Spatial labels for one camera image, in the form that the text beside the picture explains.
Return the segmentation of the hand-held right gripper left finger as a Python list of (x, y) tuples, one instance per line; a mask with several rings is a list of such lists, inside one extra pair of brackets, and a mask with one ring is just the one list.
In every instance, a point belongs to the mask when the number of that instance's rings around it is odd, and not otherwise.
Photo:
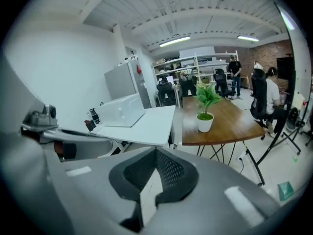
[(155, 169), (155, 148), (98, 159), (60, 162), (45, 151), (56, 200), (49, 211), (53, 235), (155, 235), (155, 218), (143, 225), (140, 192), (151, 177), (141, 168)]

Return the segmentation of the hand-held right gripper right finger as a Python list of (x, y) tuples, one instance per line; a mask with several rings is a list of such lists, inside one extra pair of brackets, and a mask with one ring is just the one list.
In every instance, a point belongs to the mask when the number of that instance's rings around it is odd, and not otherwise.
[(159, 204), (144, 234), (249, 234), (280, 209), (274, 198), (233, 168), (179, 150), (168, 152), (190, 162), (199, 180), (183, 200)]

